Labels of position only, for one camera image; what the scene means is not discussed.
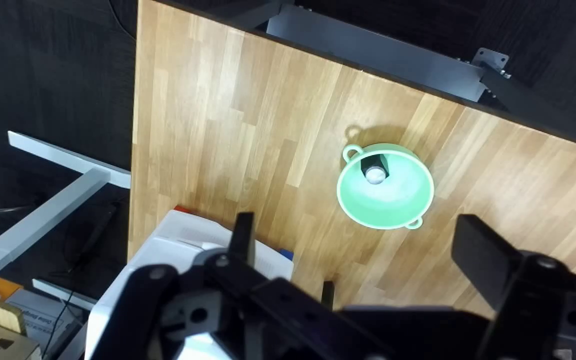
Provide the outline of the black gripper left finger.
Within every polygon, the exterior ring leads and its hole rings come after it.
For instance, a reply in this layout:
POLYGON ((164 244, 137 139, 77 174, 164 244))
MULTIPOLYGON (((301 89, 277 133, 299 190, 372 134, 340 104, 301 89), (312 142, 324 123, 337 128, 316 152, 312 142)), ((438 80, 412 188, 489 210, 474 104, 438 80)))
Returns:
POLYGON ((255 249, 253 249, 253 215, 240 213, 235 216, 235 224, 229 236, 228 254, 246 262, 248 267, 253 265, 255 249))

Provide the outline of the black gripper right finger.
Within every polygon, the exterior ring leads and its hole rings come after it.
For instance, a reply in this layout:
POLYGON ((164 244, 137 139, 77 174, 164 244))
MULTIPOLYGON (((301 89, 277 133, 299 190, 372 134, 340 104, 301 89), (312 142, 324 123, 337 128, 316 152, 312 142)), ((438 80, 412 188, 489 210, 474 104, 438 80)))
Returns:
POLYGON ((451 261, 480 296, 497 310, 522 254, 475 215, 455 219, 451 261))

